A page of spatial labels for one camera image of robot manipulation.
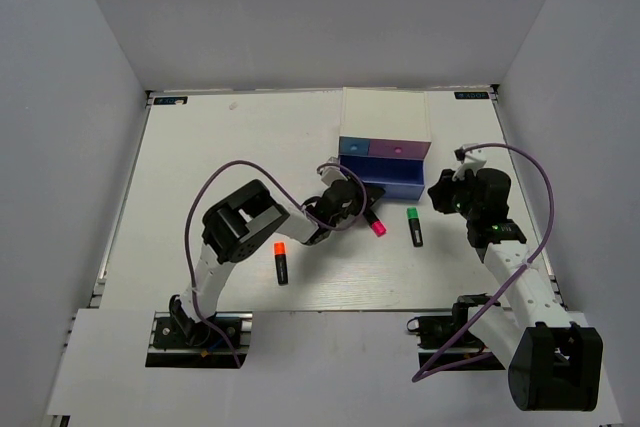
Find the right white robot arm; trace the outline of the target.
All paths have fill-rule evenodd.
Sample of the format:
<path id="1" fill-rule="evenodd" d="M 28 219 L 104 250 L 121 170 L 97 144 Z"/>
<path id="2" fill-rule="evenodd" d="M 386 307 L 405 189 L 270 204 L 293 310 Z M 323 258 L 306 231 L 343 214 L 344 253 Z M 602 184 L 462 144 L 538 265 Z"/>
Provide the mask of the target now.
<path id="1" fill-rule="evenodd" d="M 428 195 L 436 211 L 466 221 L 469 244 L 500 287 L 474 299 L 451 321 L 453 337 L 481 341 L 507 371 L 522 411 L 584 411 L 598 401 L 603 340 L 557 301 L 545 270 L 530 260 L 527 241 L 508 217 L 510 177 L 497 169 L 441 172 Z"/>

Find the pink drawer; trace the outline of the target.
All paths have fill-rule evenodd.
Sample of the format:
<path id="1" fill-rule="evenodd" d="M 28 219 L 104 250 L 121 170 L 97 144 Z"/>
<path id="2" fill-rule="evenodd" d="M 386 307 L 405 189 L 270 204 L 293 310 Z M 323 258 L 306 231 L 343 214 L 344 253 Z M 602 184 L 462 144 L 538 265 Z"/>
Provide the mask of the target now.
<path id="1" fill-rule="evenodd" d="M 407 141 L 397 139 L 371 139 L 368 156 L 375 158 L 390 158 L 404 160 L 423 160 L 431 142 Z"/>

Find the white drawer organizer box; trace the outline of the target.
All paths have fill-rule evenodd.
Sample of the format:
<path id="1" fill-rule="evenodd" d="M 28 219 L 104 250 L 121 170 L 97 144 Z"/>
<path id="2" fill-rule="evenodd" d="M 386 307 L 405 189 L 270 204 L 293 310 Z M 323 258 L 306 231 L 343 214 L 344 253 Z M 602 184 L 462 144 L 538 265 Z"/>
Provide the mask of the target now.
<path id="1" fill-rule="evenodd" d="M 427 96 L 418 91 L 345 87 L 341 136 L 432 144 Z"/>

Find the small light blue drawer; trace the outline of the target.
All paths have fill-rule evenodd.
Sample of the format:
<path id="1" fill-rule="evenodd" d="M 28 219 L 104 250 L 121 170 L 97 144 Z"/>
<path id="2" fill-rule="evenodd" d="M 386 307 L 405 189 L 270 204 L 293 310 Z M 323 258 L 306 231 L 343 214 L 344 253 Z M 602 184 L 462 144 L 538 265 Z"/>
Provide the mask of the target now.
<path id="1" fill-rule="evenodd" d="M 344 137 L 339 138 L 339 154 L 348 156 L 367 156 L 370 140 L 367 138 Z"/>

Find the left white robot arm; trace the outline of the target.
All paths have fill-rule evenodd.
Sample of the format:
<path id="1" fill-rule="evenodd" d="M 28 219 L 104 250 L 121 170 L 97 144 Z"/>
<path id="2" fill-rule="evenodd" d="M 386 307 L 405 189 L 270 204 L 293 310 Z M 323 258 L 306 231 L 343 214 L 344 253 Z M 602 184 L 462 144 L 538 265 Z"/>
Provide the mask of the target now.
<path id="1" fill-rule="evenodd" d="M 200 347 L 220 338 L 210 325 L 218 323 L 215 315 L 222 288 L 233 267 L 252 256 L 272 235 L 278 233 L 304 246 L 315 246 L 359 214 L 376 223 L 372 207 L 385 193 L 380 186 L 360 186 L 350 177 L 335 180 L 322 195 L 303 203 L 319 223 L 286 210 L 257 179 L 214 204 L 202 219 L 196 285 L 173 296 L 169 303 L 172 325 L 181 340 L 188 347 Z"/>

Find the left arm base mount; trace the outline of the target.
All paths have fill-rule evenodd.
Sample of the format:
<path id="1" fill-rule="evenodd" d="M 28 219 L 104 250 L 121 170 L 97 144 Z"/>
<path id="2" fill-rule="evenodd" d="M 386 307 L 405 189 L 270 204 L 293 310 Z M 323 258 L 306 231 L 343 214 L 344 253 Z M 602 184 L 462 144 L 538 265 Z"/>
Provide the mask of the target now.
<path id="1" fill-rule="evenodd" d="M 157 313 L 146 354 L 146 368 L 238 369 L 245 361 L 252 330 L 250 313 L 222 313 L 210 321 L 224 331 L 240 364 L 219 333 L 198 324 L 194 340 L 188 340 L 168 313 Z"/>

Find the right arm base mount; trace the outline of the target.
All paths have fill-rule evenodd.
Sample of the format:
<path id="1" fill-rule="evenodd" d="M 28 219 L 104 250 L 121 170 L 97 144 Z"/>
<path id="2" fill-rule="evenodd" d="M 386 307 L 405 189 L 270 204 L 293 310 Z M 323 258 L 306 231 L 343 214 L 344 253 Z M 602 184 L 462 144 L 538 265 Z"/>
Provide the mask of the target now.
<path id="1" fill-rule="evenodd" d="M 451 315 L 420 315 L 407 321 L 406 331 L 418 340 L 419 366 L 422 367 L 455 333 L 456 328 Z M 479 338 L 471 333 L 465 333 L 434 362 L 432 369 L 483 355 L 485 358 L 454 367 L 453 371 L 504 370 L 504 366 Z"/>

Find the wide blue bottom drawer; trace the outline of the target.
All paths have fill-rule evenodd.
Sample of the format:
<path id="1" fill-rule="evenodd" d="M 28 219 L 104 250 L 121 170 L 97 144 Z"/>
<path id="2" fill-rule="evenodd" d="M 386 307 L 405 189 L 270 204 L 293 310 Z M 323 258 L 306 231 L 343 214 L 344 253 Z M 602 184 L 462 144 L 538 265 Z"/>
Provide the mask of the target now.
<path id="1" fill-rule="evenodd" d="M 424 192 L 421 160 L 341 155 L 339 161 L 364 183 L 383 188 L 386 199 L 418 201 Z"/>

